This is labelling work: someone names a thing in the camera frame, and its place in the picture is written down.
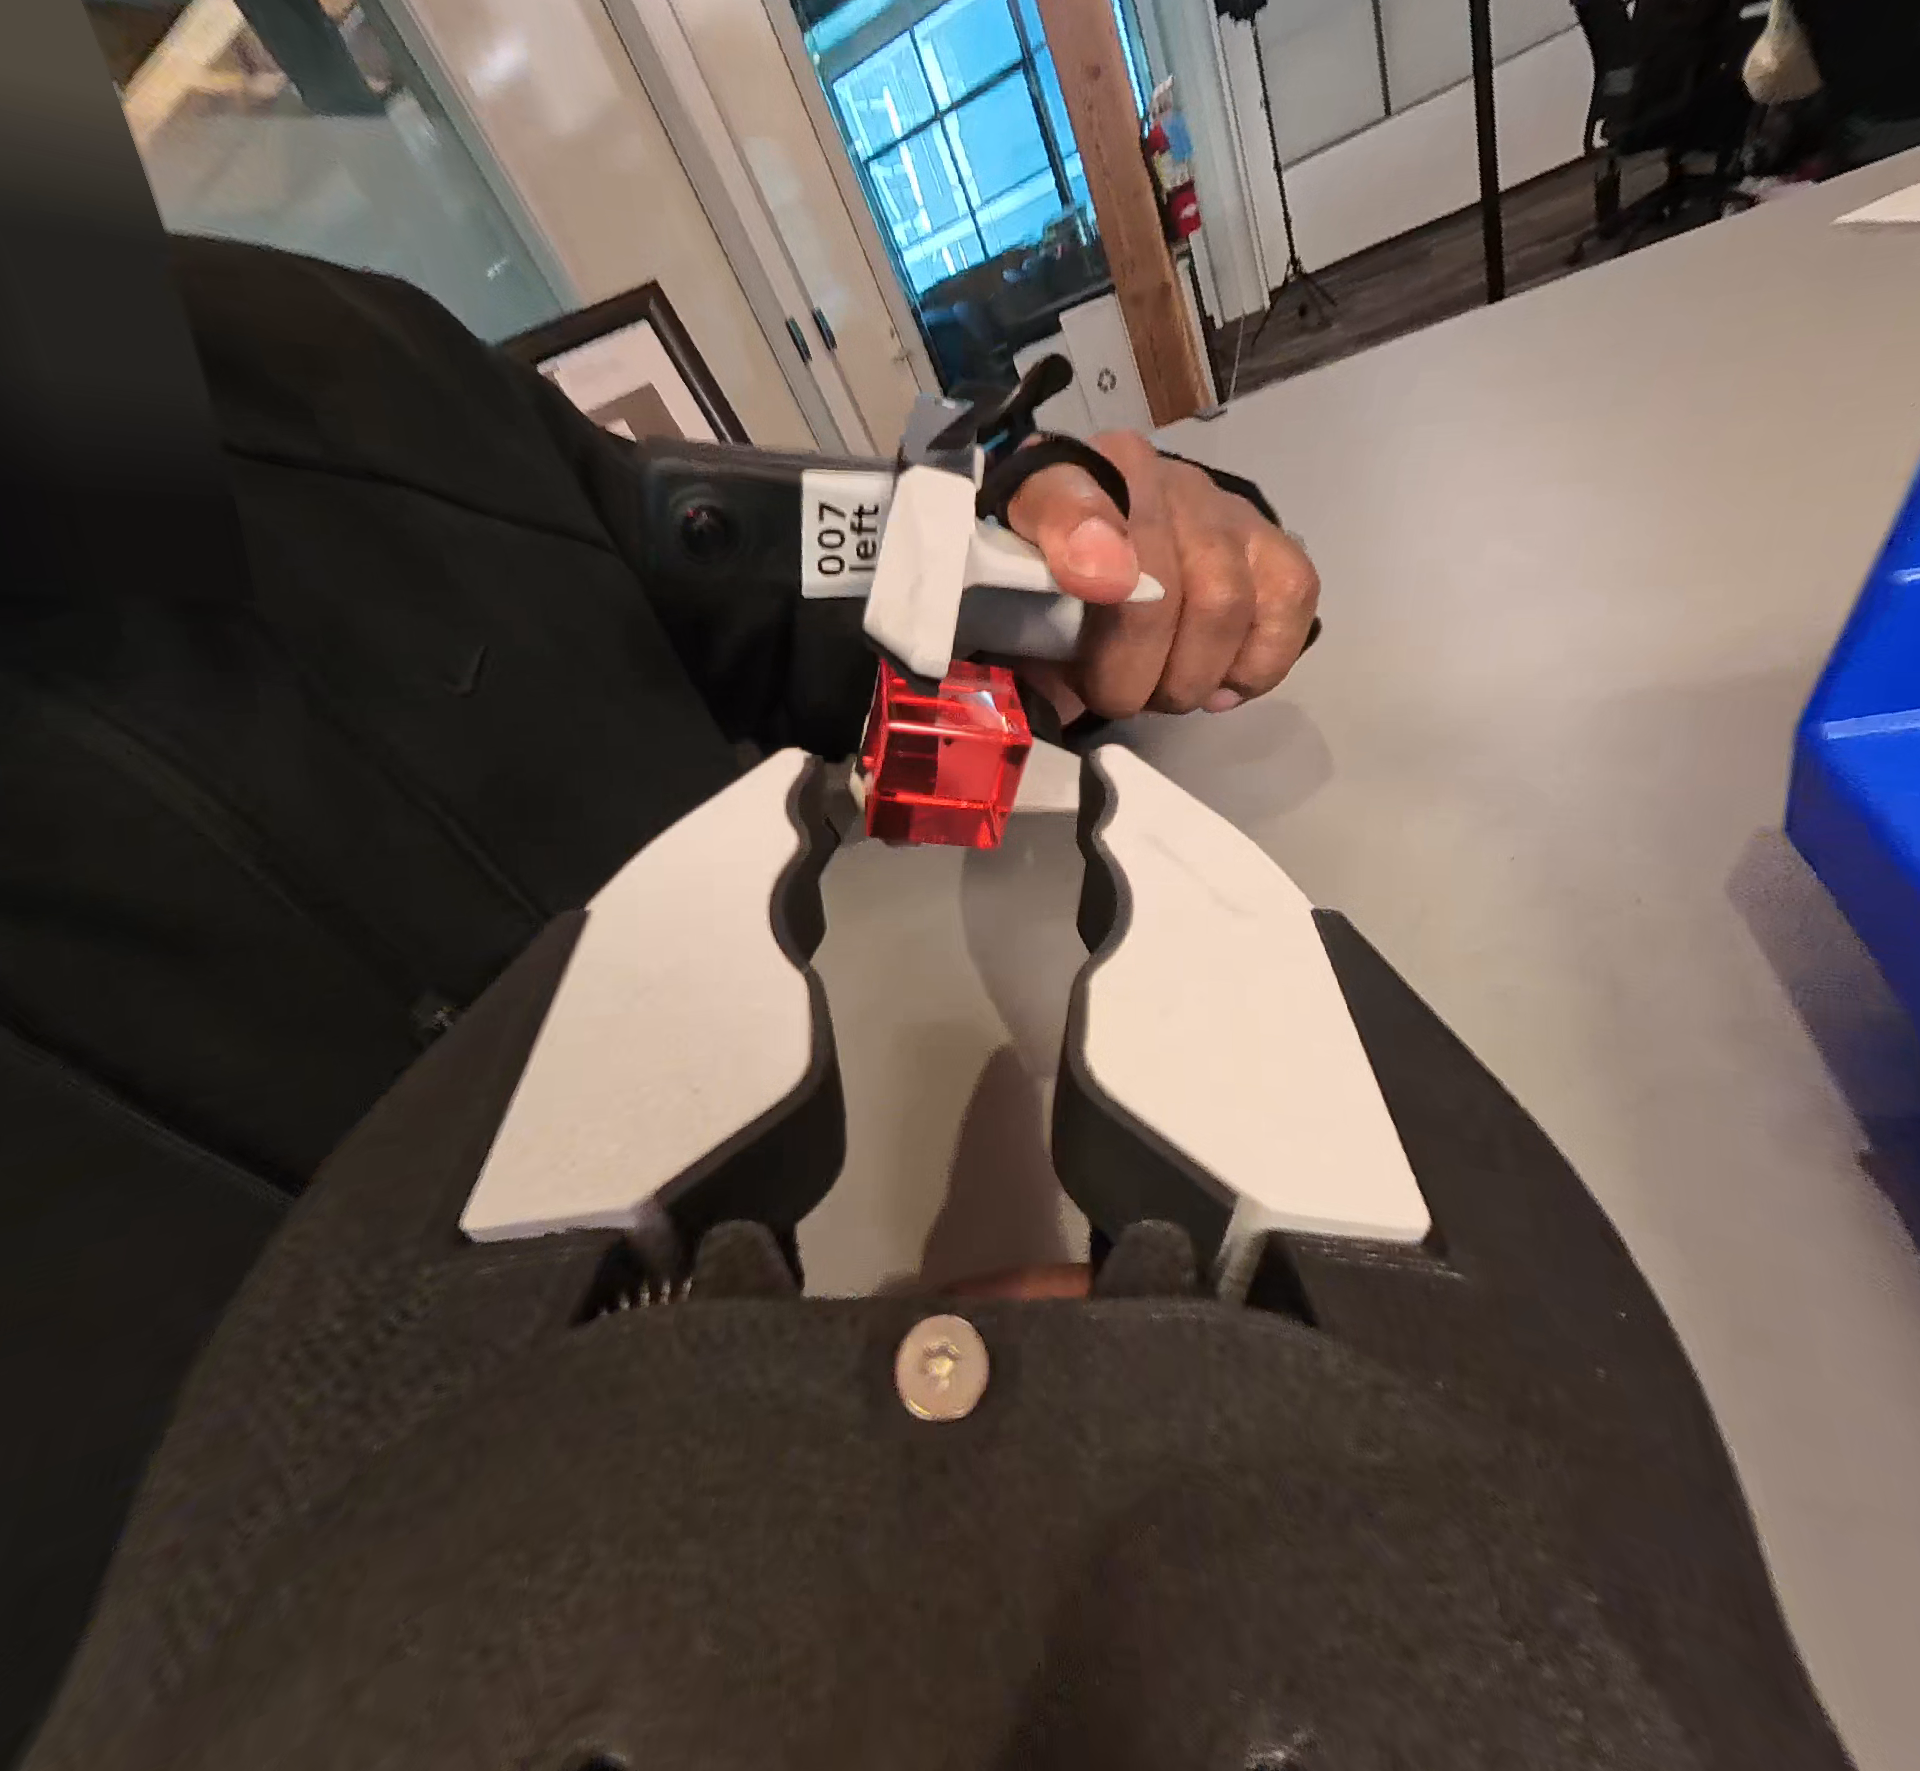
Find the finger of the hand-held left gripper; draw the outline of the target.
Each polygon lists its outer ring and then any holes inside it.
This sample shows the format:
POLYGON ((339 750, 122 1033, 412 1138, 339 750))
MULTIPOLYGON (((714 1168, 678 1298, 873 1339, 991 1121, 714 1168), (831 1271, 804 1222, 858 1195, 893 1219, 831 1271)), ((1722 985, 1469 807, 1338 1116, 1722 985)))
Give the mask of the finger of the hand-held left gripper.
POLYGON ((973 460, 910 463, 895 474, 860 632, 903 675, 950 669, 981 477, 973 460))
POLYGON ((968 662, 1070 662, 1087 605, 1061 592, 969 586, 960 593, 952 654, 968 662))

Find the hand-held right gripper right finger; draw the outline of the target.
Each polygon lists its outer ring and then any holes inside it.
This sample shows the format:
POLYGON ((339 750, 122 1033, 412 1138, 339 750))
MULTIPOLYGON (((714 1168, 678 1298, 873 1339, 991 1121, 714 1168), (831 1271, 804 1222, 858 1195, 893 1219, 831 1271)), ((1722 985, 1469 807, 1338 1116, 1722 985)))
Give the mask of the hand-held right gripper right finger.
POLYGON ((1091 1231, 1165 1223, 1222 1296, 1275 1237, 1416 1261, 1432 1209, 1311 899, 1133 750, 1083 763, 1087 949, 1055 1082, 1055 1175, 1091 1231))

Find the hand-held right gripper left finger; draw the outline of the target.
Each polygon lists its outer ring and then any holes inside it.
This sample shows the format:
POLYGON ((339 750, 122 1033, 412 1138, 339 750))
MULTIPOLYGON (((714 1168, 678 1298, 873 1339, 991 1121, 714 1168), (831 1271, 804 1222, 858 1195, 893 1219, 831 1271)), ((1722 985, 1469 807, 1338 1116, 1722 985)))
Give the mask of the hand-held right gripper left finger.
POLYGON ((846 1155, 822 875, 828 768, 777 750, 670 824, 583 907, 459 1230, 628 1240, 689 1276, 711 1230, 756 1226, 794 1275, 846 1155))

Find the red transparent cube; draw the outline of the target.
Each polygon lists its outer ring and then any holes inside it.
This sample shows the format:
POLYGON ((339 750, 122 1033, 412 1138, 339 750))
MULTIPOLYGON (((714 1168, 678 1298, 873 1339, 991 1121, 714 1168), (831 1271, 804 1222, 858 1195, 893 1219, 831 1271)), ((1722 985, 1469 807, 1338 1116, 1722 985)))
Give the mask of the red transparent cube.
POLYGON ((854 767, 866 833, 889 846, 999 846, 1033 744, 1009 667, 954 659, 924 679, 881 659, 854 767))

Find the blue plastic bin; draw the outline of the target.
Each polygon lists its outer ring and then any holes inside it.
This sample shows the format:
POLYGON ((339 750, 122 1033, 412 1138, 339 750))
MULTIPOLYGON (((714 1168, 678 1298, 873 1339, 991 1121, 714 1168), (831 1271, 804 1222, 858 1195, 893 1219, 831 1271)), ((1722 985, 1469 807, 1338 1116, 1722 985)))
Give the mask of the blue plastic bin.
POLYGON ((1786 833, 1918 1019, 1918 486, 1868 563, 1794 734, 1786 833))

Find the person's left hand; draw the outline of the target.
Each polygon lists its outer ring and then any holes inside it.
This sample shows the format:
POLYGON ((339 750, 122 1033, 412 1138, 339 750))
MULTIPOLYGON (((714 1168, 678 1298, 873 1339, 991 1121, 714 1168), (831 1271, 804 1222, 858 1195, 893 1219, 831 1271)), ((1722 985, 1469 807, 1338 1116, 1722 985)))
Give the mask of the person's left hand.
POLYGON ((1256 499, 1135 432, 1091 440, 1126 486, 1119 510, 1079 463, 1033 473, 1007 519, 1085 604, 1075 648, 1024 661, 1061 721, 1225 712, 1270 693, 1313 635, 1311 558, 1256 499))

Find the dark framed picture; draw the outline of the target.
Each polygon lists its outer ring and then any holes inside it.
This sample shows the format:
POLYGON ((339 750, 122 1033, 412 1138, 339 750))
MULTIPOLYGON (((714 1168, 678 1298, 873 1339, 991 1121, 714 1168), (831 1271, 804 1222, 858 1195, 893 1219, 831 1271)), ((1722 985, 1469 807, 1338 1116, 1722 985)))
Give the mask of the dark framed picture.
POLYGON ((524 327, 498 351, 537 368, 610 434, 748 443, 743 418, 654 279, 524 327))

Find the white recycling bin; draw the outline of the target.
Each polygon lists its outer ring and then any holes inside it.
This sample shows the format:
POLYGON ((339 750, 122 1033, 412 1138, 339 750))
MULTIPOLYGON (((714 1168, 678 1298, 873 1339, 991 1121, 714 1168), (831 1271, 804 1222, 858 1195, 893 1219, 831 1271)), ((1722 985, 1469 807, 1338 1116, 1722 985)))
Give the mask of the white recycling bin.
POLYGON ((1070 395, 1079 403, 1070 422, 1075 434, 1157 428, 1116 294, 1064 309, 1061 345, 1074 366, 1070 395))

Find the person's black jacket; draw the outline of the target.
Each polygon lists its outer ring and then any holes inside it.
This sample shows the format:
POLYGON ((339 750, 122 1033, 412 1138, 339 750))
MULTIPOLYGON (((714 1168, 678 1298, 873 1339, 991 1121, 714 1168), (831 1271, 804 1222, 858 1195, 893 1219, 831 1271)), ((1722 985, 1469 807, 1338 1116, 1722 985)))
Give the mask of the person's black jacket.
POLYGON ((750 753, 576 467, 615 434, 400 279, 169 254, 253 592, 5 597, 9 1710, 303 1183, 750 753))

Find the red fire extinguisher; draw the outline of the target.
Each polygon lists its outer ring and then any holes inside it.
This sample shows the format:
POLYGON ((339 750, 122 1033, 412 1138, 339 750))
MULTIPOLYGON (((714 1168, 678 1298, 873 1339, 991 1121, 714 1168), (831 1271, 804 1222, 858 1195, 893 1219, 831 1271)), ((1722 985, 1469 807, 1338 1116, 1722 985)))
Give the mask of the red fire extinguisher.
POLYGON ((1183 144, 1188 142, 1186 121, 1177 111, 1170 111, 1170 115, 1174 117, 1172 129, 1165 117, 1153 117, 1145 127, 1142 153, 1154 185, 1163 237, 1170 246, 1180 246, 1202 226, 1202 211, 1191 163, 1190 157, 1183 154, 1183 144))

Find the black stand pole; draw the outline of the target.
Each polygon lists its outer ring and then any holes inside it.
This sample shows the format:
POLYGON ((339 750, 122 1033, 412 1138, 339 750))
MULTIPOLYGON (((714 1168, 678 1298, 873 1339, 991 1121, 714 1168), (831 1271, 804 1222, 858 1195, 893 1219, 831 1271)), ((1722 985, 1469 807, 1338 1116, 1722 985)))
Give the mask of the black stand pole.
POLYGON ((1507 294, 1491 0, 1468 0, 1476 101, 1476 185, 1487 304, 1507 294))

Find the black office chair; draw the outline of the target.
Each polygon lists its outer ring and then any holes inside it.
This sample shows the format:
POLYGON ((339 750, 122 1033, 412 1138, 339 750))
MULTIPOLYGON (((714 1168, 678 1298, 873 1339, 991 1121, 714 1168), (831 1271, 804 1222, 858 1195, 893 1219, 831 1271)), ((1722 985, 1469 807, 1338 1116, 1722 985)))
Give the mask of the black office chair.
POLYGON ((1739 198, 1750 101, 1734 0, 1569 0, 1591 63, 1582 151, 1597 160, 1578 267, 1716 222, 1739 198))

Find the wooden post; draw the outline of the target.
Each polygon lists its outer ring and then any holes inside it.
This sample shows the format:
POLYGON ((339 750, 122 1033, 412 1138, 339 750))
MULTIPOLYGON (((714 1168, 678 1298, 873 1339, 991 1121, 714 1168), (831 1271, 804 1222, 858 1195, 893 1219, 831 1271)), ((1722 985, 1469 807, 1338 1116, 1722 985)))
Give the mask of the wooden post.
POLYGON ((1207 403, 1211 372, 1163 237, 1111 0, 1037 7, 1153 423, 1180 422, 1207 403))

